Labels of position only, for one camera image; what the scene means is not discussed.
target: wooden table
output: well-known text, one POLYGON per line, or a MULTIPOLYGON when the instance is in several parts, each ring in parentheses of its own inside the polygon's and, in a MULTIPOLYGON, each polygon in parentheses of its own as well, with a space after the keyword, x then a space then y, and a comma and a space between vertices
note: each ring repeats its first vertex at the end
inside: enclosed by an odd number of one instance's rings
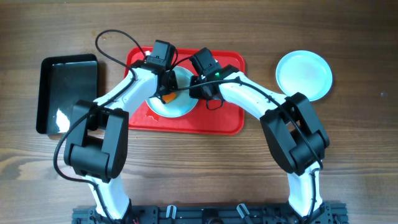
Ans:
MULTIPOLYGON (((93 53, 103 92, 121 81, 124 69, 93 43, 109 28, 141 45, 160 39, 237 51, 251 79, 277 92, 274 72, 283 55, 298 49, 320 54, 334 74, 331 92, 313 103, 331 139, 322 197, 347 203, 351 223, 398 223, 396 2, 64 1, 0 5, 1 223, 69 223, 73 208, 95 203, 87 185, 55 173, 59 136, 37 134, 35 120, 46 57, 93 53)), ((121 60, 134 47, 117 34, 100 44, 121 60)), ((286 174, 259 122, 245 118, 235 136, 130 131, 123 170, 128 196, 135 205, 285 202, 286 174)), ((73 173, 65 165, 62 170, 73 173)))

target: plate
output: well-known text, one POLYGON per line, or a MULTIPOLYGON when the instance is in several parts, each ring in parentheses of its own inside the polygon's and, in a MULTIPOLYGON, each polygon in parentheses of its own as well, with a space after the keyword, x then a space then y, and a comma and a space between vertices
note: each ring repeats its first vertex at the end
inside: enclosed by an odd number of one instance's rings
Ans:
MULTIPOLYGON (((191 76, 193 76, 191 71, 179 66, 175 67, 173 71, 179 88, 189 86, 191 76)), ((189 90, 178 91, 175 94, 177 94, 177 97, 167 104, 163 104, 156 97, 149 98, 146 102, 153 112, 165 118, 181 117, 194 109, 198 103, 198 99, 193 99, 189 96, 189 90)))
POLYGON ((333 82, 328 63, 321 56, 306 50, 285 55, 279 61, 275 75, 279 88, 286 95, 300 92, 310 101, 324 97, 333 82))

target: red tray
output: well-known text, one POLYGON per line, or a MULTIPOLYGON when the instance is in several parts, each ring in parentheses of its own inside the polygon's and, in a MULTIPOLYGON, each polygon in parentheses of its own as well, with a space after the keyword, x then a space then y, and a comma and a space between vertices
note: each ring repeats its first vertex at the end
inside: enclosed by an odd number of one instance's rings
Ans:
MULTIPOLYGON (((144 51, 152 51, 152 47, 142 47, 144 51)), ((178 58, 193 55, 198 49, 178 49, 178 58)), ((222 50, 212 50, 214 58, 219 61, 222 67, 233 65, 245 72, 243 57, 236 52, 222 50)), ((127 64, 130 65, 138 59, 143 59, 141 52, 136 47, 127 56, 127 64)), ((189 60, 179 64, 179 66, 190 70, 196 75, 195 69, 189 60)), ((220 105, 220 101, 212 100, 210 108, 220 105)), ((149 130, 149 131, 169 131, 179 133, 200 133, 200 134, 236 134, 244 124, 244 111, 242 108, 225 102, 223 107, 218 110, 210 111, 206 108, 206 101, 199 100, 196 107, 184 116, 179 118, 165 118, 155 114, 146 102, 141 104, 129 121, 129 129, 149 130)))

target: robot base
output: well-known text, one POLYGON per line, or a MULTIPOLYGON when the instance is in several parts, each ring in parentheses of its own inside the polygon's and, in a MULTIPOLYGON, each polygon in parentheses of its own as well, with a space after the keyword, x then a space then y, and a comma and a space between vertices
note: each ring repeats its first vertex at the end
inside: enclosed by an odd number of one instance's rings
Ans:
MULTIPOLYGON (((299 224, 300 220, 289 203, 247 206, 249 215, 241 218, 237 208, 129 206, 129 214, 116 223, 133 224, 299 224)), ((314 211, 311 224, 348 224, 347 208, 343 203, 324 202, 314 211)), ((95 212, 95 207, 73 209, 72 224, 109 223, 95 212)))

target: black container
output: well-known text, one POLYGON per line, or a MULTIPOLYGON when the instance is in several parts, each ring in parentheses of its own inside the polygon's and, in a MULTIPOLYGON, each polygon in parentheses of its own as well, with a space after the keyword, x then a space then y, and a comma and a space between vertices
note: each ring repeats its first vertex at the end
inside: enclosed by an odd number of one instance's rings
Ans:
POLYGON ((40 73, 36 130, 40 134, 69 129, 73 105, 98 97, 98 62, 93 54, 49 57, 40 73))

